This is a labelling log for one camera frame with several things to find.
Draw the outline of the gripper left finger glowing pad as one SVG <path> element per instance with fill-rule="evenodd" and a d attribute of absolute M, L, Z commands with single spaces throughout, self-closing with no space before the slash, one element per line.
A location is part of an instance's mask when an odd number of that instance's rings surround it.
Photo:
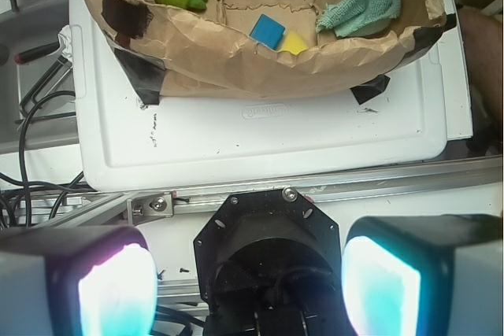
<path fill-rule="evenodd" d="M 158 274 L 131 226 L 1 233 L 3 335 L 147 335 Z"/>

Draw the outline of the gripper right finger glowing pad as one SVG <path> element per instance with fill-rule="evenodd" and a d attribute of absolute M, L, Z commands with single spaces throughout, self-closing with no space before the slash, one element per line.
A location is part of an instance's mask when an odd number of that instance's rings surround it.
<path fill-rule="evenodd" d="M 342 285 L 359 335 L 501 335 L 503 219 L 362 217 L 348 233 Z"/>

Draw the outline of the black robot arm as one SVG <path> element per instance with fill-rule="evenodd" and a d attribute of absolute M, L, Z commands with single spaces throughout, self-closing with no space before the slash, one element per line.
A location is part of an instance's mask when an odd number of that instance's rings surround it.
<path fill-rule="evenodd" d="M 228 197 L 193 241 L 203 319 L 158 302 L 132 226 L 1 233 L 4 335 L 500 335 L 503 220 L 363 216 L 338 224 L 282 190 Z"/>

